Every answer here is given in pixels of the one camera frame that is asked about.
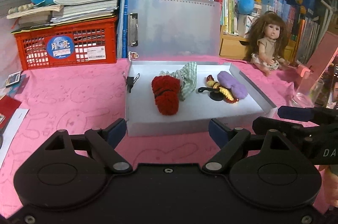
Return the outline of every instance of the red basket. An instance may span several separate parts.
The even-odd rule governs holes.
[[[23,70],[116,63],[117,17],[14,34]]]

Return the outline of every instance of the round blue sticker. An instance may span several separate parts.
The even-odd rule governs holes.
[[[55,59],[68,58],[74,52],[73,40],[63,35],[53,37],[47,44],[47,52]]]

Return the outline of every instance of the brown hair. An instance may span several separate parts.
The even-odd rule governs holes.
[[[264,15],[261,15],[258,19],[254,21],[249,30],[249,54],[251,58],[252,53],[258,53],[258,44],[259,39],[264,38],[264,29],[267,25],[278,25],[280,27],[279,37],[276,40],[276,47],[273,53],[273,56],[284,56],[284,49],[288,44],[288,33],[286,29],[286,24],[282,18],[280,18],[276,13],[272,11],[266,12]]]

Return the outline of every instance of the red envelope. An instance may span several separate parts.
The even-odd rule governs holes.
[[[7,95],[0,97],[0,132],[3,132],[21,102]]]

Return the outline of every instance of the wall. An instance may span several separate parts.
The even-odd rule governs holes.
[[[6,14],[11,7],[30,3],[30,0],[0,0],[0,88],[8,75],[22,69],[18,49],[11,27],[15,19],[7,19]]]

